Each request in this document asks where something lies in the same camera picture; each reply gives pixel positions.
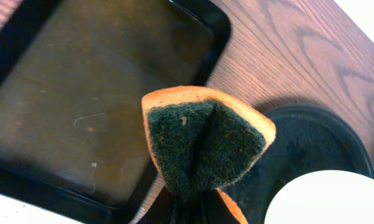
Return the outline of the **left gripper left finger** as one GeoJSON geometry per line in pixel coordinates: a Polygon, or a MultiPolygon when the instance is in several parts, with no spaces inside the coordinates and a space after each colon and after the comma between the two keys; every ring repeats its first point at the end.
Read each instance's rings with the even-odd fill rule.
{"type": "Polygon", "coordinates": [[[174,206],[174,197],[163,187],[147,213],[137,224],[170,224],[174,206]]]}

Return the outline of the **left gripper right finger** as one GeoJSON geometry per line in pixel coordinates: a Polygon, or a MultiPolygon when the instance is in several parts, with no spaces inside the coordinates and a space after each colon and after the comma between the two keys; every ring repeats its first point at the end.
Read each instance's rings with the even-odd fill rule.
{"type": "Polygon", "coordinates": [[[202,200],[208,224],[239,224],[216,190],[204,192],[202,200]]]}

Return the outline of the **green yellow sponge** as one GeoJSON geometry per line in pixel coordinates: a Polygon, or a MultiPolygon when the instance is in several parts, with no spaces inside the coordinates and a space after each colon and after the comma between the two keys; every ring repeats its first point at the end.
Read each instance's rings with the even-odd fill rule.
{"type": "Polygon", "coordinates": [[[204,86],[156,90],[141,104],[151,159],[174,197],[171,223],[207,223],[202,195],[211,190],[246,223],[223,188],[238,182],[274,142],[275,124],[238,98],[204,86]]]}

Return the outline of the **light green plate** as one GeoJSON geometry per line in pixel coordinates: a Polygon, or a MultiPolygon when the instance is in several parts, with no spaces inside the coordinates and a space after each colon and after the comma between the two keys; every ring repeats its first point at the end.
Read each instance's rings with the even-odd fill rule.
{"type": "Polygon", "coordinates": [[[265,224],[374,223],[374,179],[323,170],[286,184],[272,199],[265,224]]]}

